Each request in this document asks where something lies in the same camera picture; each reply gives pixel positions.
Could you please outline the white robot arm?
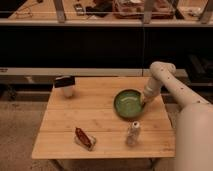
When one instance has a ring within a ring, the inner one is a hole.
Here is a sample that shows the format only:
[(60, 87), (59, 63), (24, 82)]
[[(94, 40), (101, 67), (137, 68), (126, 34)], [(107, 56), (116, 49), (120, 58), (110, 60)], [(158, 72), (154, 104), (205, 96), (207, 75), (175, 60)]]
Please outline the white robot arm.
[(143, 100), (151, 102), (165, 87), (181, 106), (176, 127), (174, 171), (213, 171), (213, 104), (179, 81), (172, 63), (150, 65)]

